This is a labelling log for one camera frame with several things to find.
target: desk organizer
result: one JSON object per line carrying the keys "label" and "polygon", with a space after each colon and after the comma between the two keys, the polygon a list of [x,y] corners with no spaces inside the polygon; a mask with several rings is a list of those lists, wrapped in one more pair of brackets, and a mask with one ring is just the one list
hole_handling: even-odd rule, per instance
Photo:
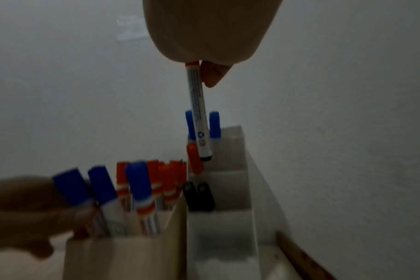
{"label": "desk organizer", "polygon": [[206,182],[215,199],[213,212],[187,212],[188,280],[261,279],[255,221],[249,188],[244,133],[221,130],[212,140],[205,172],[188,180]]}
{"label": "desk organizer", "polygon": [[136,213],[128,213],[135,236],[69,240],[64,280],[179,280],[186,269],[186,203],[158,211],[162,227],[156,238],[143,236]]}

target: hand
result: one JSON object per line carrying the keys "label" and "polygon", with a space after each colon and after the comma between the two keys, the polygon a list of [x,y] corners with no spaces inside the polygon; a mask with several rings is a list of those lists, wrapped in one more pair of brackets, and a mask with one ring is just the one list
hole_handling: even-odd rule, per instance
{"label": "hand", "polygon": [[96,212],[94,207],[67,208],[49,178],[0,180],[0,249],[16,248],[47,258],[54,251],[51,236],[82,232]]}
{"label": "hand", "polygon": [[201,79],[215,86],[258,48],[282,0],[143,0],[150,36],[178,62],[202,60]]}

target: white wall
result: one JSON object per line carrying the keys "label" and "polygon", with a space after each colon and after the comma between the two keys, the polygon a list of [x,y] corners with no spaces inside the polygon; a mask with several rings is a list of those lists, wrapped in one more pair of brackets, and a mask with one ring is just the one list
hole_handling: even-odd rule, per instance
{"label": "white wall", "polygon": [[[124,1],[0,0],[0,177],[184,155],[183,66],[115,43]],[[334,275],[420,279],[419,0],[287,0],[206,102]]]}

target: blue cap marker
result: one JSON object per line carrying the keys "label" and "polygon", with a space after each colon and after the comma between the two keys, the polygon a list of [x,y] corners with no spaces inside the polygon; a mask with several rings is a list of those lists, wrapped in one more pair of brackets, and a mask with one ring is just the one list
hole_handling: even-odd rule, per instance
{"label": "blue cap marker", "polygon": [[96,166],[89,170],[89,177],[93,195],[99,205],[118,199],[112,180],[105,166]]}
{"label": "blue cap marker", "polygon": [[217,111],[210,112],[210,138],[221,138],[221,124],[219,123],[219,113]]}
{"label": "blue cap marker", "polygon": [[126,175],[134,200],[141,201],[151,196],[149,169],[145,161],[126,166]]}
{"label": "blue cap marker", "polygon": [[55,175],[53,183],[59,193],[72,206],[80,205],[93,198],[88,185],[77,168]]}
{"label": "blue cap marker", "polygon": [[193,124],[193,113],[191,110],[186,111],[186,120],[188,126],[188,136],[190,140],[196,141],[195,126]]}

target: blue marker cap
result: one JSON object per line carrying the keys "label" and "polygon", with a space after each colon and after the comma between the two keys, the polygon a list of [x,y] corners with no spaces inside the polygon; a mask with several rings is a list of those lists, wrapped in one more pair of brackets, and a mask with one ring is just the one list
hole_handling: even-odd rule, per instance
{"label": "blue marker cap", "polygon": [[93,195],[99,205],[106,204],[107,202],[118,198],[105,166],[96,166],[91,168],[89,170],[89,177]]}
{"label": "blue marker cap", "polygon": [[144,200],[151,196],[149,169],[144,161],[126,166],[126,175],[134,200]]}
{"label": "blue marker cap", "polygon": [[93,197],[77,168],[53,176],[53,183],[59,193],[72,206],[80,205]]}
{"label": "blue marker cap", "polygon": [[210,138],[221,138],[221,124],[219,123],[219,113],[214,111],[210,112]]}
{"label": "blue marker cap", "polygon": [[193,124],[193,113],[191,110],[186,111],[186,119],[188,126],[188,135],[190,136],[191,140],[196,141],[195,127]]}

